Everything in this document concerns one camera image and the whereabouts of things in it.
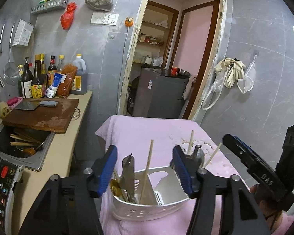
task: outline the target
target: red cup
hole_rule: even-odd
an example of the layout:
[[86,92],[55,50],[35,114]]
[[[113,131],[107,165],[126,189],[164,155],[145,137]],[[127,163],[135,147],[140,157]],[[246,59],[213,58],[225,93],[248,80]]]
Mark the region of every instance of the red cup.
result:
[[171,76],[175,76],[176,73],[177,73],[177,67],[172,67],[172,70],[171,70]]

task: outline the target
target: red plastic bag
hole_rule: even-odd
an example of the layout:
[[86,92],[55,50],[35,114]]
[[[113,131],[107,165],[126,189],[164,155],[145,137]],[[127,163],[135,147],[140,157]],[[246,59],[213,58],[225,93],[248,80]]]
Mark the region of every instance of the red plastic bag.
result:
[[64,30],[67,30],[70,28],[73,18],[74,18],[74,11],[77,8],[75,2],[70,2],[68,6],[66,7],[65,13],[61,16],[61,26]]

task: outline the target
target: plastic jug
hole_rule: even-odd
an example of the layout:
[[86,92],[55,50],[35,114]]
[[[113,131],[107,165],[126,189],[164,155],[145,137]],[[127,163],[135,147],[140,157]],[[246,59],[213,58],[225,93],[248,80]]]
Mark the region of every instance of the plastic jug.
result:
[[77,72],[70,93],[83,95],[87,92],[87,68],[81,54],[76,54],[73,64],[77,67]]

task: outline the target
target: orange plug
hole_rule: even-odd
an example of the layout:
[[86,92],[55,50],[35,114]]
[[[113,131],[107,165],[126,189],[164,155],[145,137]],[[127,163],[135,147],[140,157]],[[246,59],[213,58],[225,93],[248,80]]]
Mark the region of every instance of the orange plug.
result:
[[132,17],[127,17],[125,19],[125,26],[127,27],[131,27],[134,24],[134,19]]

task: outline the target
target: pink tablecloth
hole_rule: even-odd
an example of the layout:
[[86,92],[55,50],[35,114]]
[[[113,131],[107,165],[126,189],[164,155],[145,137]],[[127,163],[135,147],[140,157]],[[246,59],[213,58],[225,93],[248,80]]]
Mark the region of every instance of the pink tablecloth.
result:
[[[118,174],[121,174],[121,161],[130,153],[133,153],[135,158],[135,170],[146,167],[151,139],[154,140],[154,148],[150,167],[168,166],[172,160],[173,147],[189,143],[192,130],[195,131],[193,143],[202,145],[207,161],[217,146],[197,123],[190,120],[112,116],[96,131],[96,135],[106,141],[106,149],[111,144],[118,148],[116,170]],[[238,175],[238,172],[221,151],[217,152],[207,169],[214,175],[227,178],[232,174]],[[105,235],[183,235],[186,234],[194,204],[195,200],[189,200],[175,213],[156,220],[143,222],[120,221],[111,214],[112,194],[110,190],[107,190],[102,198],[100,222]],[[221,197],[218,195],[213,235],[219,234],[220,213]],[[275,232],[274,234],[280,235],[284,233]]]

